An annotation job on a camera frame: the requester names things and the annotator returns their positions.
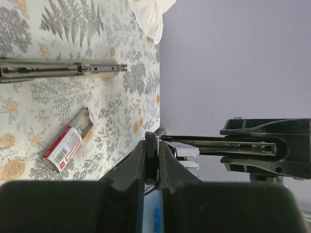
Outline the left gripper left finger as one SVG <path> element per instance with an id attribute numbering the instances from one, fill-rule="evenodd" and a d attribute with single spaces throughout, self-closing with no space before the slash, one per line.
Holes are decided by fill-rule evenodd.
<path id="1" fill-rule="evenodd" d="M 142 232 L 145 149 L 98 181 L 12 181 L 0 188 L 3 233 Z"/>

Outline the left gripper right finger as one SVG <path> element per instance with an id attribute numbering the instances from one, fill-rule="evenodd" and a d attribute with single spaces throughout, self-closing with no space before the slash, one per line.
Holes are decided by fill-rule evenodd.
<path id="1" fill-rule="evenodd" d="M 304 233 L 292 192 L 274 183 L 204 182 L 159 145 L 165 233 Z"/>

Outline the red white staple box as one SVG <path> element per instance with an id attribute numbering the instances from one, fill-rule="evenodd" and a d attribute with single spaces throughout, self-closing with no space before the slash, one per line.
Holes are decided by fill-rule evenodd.
<path id="1" fill-rule="evenodd" d="M 62 172 L 95 123 L 87 107 L 75 116 L 43 155 L 43 162 L 55 172 Z"/>

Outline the black stapler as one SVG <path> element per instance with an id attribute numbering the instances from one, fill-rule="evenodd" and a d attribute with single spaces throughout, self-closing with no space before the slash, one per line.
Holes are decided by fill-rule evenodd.
<path id="1" fill-rule="evenodd" d="M 147 158 L 159 163 L 165 142 L 174 159 L 188 170 L 199 169 L 197 156 L 220 156 L 228 171 L 249 173 L 251 181 L 281 182 L 283 177 L 311 178 L 311 120 L 229 119 L 219 137 L 146 132 Z"/>

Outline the silver stapler magazine rail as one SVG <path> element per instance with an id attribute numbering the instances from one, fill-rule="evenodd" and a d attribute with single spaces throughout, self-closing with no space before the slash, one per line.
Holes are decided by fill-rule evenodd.
<path id="1" fill-rule="evenodd" d="M 127 64 L 114 60 L 43 61 L 30 59 L 0 60 L 0 82 L 28 82 L 35 79 L 58 77 L 85 77 L 104 73 L 119 73 L 128 70 Z"/>

